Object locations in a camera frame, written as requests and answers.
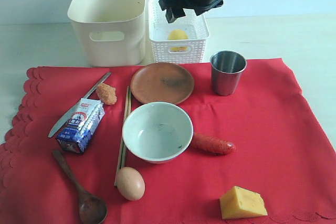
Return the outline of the pale green bowl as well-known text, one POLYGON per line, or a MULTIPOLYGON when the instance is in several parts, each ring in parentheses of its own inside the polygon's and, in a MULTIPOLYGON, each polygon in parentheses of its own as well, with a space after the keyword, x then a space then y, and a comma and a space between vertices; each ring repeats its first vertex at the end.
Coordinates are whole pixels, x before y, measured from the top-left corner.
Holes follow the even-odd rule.
POLYGON ((152 164, 166 163, 181 155, 194 134, 189 115, 168 102, 151 102, 136 108, 123 124, 127 149, 152 164))

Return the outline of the left wooden chopstick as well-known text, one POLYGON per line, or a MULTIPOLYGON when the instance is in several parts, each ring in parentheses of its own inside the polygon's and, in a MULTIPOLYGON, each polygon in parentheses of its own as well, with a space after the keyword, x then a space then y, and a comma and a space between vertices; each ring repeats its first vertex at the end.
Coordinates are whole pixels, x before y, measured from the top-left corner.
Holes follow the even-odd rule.
MULTIPOLYGON (((130 113, 130 109, 131 109, 131 90, 130 87, 127 87, 127 94, 126 94, 126 98, 125 98, 125 105, 124 105, 124 116, 123 116, 123 123, 126 121, 129 113, 130 113)), ((123 140, 123 136, 121 136, 121 140, 120 140, 120 147, 119 147, 119 155, 118 155, 118 164, 116 167, 116 174, 115 174, 115 180, 114 180, 114 187, 117 186, 117 174, 119 172, 119 170, 121 168, 124 167, 125 165, 125 155, 126 155, 126 146, 123 140)))

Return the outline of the red scalloped tablecloth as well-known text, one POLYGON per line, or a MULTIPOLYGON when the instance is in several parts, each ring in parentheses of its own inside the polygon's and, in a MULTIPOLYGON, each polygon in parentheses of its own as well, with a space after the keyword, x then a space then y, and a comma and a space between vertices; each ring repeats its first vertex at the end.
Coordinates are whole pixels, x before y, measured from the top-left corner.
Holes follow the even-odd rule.
MULTIPOLYGON (((243 223, 335 223, 335 151, 283 60, 249 60, 237 91, 210 88, 207 63, 186 65, 195 88, 181 104, 197 133, 231 141, 215 155, 188 148, 156 165, 129 153, 145 180, 138 201, 114 187, 126 88, 137 67, 110 68, 118 100, 105 108, 82 155, 65 157, 82 185, 108 206, 106 223, 223 223, 220 197, 233 186, 259 193, 268 212, 243 223)), ((1 145, 1 223, 79 223, 76 190, 52 156, 48 133, 108 70, 36 67, 1 145)))

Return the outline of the yellow lemon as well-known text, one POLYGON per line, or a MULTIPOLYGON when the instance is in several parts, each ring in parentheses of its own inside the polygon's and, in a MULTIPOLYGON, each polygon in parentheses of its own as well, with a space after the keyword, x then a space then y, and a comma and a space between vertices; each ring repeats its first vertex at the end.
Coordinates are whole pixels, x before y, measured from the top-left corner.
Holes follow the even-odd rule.
MULTIPOLYGON (((181 29, 172 30, 167 38, 168 40, 187 40, 189 39, 187 33, 181 29)), ((184 52, 187 51, 186 46, 172 47, 171 52, 184 52)))

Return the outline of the yellow cheese wedge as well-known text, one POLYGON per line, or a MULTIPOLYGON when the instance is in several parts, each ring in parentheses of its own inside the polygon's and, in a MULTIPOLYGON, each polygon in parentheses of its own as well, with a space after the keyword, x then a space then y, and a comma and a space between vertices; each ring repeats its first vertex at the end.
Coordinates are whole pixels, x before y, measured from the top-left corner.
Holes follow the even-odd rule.
POLYGON ((263 198, 259 193, 232 187, 224 193, 220 201, 222 219, 241 219, 267 216, 263 198))

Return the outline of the brown round plate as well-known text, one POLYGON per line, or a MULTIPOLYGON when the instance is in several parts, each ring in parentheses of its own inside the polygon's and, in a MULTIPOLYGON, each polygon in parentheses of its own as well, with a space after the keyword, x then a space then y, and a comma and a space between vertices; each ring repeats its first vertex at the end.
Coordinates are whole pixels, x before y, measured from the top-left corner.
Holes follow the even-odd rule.
POLYGON ((130 89, 143 104, 157 101, 179 104, 192 94, 194 78, 180 65, 157 62, 136 71, 130 89))

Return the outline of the blue white milk carton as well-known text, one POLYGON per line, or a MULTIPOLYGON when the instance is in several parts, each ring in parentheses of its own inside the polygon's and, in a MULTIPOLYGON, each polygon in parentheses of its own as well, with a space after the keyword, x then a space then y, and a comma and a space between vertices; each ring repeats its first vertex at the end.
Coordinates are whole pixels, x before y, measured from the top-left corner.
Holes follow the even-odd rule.
POLYGON ((65 127, 56 136, 61 149, 84 153, 104 115, 103 102, 82 98, 65 127))

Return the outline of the red sausage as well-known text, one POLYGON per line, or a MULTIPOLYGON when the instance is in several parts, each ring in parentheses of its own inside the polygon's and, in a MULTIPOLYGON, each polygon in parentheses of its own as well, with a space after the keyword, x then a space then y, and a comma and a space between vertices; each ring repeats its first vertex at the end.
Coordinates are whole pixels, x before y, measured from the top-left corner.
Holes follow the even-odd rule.
POLYGON ((220 155, 231 154, 236 150, 236 146, 230 141, 199 133, 194 133, 190 146, 220 155))

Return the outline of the stainless steel cup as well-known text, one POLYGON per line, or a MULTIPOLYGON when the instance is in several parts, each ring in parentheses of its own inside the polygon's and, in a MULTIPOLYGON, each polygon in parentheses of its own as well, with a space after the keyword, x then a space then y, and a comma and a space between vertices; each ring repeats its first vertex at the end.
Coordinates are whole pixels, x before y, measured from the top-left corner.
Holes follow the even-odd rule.
POLYGON ((215 93, 228 96, 235 92, 247 60, 234 51, 219 51, 210 58, 211 86, 215 93))

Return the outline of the dark wooden spoon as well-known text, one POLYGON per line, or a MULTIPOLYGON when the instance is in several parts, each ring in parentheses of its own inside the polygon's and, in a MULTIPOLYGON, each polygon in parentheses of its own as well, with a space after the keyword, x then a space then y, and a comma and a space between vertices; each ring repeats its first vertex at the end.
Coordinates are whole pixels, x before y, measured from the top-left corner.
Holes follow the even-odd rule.
POLYGON ((79 184, 66 159, 59 150, 53 150, 52 155, 77 190, 78 211, 81 222, 103 223, 108 214, 105 202, 99 197, 89 193, 79 184))

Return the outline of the brown egg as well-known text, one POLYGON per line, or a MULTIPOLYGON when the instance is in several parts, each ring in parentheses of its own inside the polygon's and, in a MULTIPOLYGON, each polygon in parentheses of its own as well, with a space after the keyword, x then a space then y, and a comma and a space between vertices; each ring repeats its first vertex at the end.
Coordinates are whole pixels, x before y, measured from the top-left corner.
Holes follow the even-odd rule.
POLYGON ((145 182, 142 175, 132 167, 121 168, 116 176, 116 187, 127 200, 136 201, 145 193, 145 182))

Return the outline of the cream plastic storage bin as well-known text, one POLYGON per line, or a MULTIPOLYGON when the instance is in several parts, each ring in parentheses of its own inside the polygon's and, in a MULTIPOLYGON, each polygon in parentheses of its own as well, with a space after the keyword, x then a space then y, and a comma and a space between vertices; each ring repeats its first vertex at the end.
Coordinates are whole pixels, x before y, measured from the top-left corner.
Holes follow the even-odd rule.
POLYGON ((67 15, 89 63, 139 64, 145 56, 145 0, 72 0, 67 15))

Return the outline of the white perforated plastic basket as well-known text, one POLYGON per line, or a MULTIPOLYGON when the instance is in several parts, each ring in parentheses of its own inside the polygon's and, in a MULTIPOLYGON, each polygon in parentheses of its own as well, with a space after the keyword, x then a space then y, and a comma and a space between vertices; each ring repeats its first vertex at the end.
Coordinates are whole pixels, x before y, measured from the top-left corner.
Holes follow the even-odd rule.
POLYGON ((149 39, 155 62, 200 63, 203 61, 209 30, 203 15, 186 9, 186 16, 169 24, 159 0, 148 1, 149 39), (169 40, 174 30, 182 30, 188 39, 169 40))

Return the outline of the fried chicken nugget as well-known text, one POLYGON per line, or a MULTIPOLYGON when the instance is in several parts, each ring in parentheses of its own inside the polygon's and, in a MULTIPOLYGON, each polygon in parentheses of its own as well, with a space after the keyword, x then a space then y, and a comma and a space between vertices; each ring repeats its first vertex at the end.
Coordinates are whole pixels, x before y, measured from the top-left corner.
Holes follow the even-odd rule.
POLYGON ((116 89, 108 84, 101 83, 96 88, 98 98, 106 105, 114 105, 117 102, 116 89))

